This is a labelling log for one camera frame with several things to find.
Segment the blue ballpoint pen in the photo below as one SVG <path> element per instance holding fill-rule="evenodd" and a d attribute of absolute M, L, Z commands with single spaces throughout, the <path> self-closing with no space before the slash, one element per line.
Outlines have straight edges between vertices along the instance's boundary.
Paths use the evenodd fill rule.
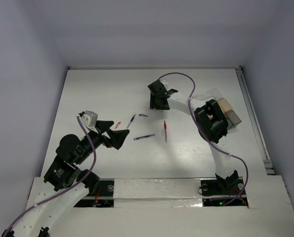
<path fill-rule="evenodd" d="M 134 114 L 134 115 L 131 117 L 131 119 L 130 119 L 128 125 L 126 126 L 126 129 L 129 129 L 131 123 L 132 123 L 132 122 L 134 121 L 134 119 L 135 119 L 135 116 L 136 116 L 136 114 Z"/>

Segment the stationery organizer box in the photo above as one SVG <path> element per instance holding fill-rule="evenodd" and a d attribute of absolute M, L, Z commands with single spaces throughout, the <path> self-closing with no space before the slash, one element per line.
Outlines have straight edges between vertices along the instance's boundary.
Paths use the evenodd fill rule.
<path fill-rule="evenodd" d="M 234 129 L 238 126 L 238 124 L 242 122 L 233 110 L 232 106 L 229 104 L 229 102 L 222 96 L 222 94 L 216 88 L 207 90 L 203 94 L 195 94 L 192 96 L 192 99 L 196 99 L 203 102 L 208 102 L 212 99 L 216 100 L 228 122 L 227 129 Z"/>

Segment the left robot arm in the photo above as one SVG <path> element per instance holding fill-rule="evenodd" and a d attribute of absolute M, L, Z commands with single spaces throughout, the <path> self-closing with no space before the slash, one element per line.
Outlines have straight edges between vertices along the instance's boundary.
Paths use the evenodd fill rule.
<path fill-rule="evenodd" d="M 44 175 L 34 204 L 20 214 L 3 232 L 4 237 L 49 237 L 59 222 L 87 195 L 97 192 L 100 178 L 93 173 L 95 162 L 89 169 L 78 165 L 103 145 L 120 149 L 129 130 L 113 131 L 113 121 L 100 121 L 87 114 L 77 115 L 85 136 L 64 136 L 56 149 L 56 157 Z"/>

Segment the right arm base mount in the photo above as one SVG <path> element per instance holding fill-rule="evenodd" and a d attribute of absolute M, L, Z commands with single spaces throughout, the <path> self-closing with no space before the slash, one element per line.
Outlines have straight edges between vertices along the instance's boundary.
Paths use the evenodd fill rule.
<path fill-rule="evenodd" d="M 240 186 L 243 187 L 243 185 L 243 179 L 238 176 L 238 172 L 235 170 L 225 179 L 216 174 L 215 179 L 201 180 L 198 193 L 204 197 L 231 196 L 236 194 L 236 191 L 239 191 Z"/>

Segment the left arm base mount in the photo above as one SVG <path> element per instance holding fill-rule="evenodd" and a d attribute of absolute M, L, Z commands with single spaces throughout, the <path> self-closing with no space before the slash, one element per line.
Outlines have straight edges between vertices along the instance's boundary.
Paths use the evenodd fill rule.
<path fill-rule="evenodd" d="M 113 197 L 114 179 L 101 179 L 90 173 L 82 183 L 89 190 L 87 197 Z"/>

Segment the blue ink refill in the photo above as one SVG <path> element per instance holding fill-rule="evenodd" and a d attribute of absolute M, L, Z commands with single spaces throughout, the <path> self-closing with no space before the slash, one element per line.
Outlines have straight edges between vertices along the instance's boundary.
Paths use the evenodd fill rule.
<path fill-rule="evenodd" d="M 150 138 L 150 137 L 153 137 L 155 136 L 155 134 L 149 134 L 149 135 L 144 135 L 144 136 L 140 136 L 140 137 L 136 137 L 136 138 L 133 138 L 134 141 L 137 141 L 137 140 L 141 140 L 141 139 L 145 139 L 145 138 Z"/>

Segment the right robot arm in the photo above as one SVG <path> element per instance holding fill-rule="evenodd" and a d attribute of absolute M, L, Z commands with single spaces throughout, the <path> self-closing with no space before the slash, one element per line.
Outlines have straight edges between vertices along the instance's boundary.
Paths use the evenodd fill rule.
<path fill-rule="evenodd" d="M 230 195 L 239 180 L 238 172 L 232 166 L 227 149 L 228 122 L 218 102 L 214 99 L 201 101 L 184 96 L 175 89 L 167 89 L 161 80 L 148 85 L 150 105 L 156 110 L 177 110 L 190 115 L 201 137 L 206 140 L 215 163 L 213 180 L 201 182 L 204 196 Z"/>

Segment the red gel pen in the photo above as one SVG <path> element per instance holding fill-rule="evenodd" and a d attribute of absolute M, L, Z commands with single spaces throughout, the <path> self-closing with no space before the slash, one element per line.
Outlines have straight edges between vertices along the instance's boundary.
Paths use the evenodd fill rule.
<path fill-rule="evenodd" d="M 163 123 L 163 126 L 164 126 L 164 137 L 165 137 L 165 143 L 167 143 L 167 123 L 166 123 L 166 120 L 164 120 L 164 123 Z"/>

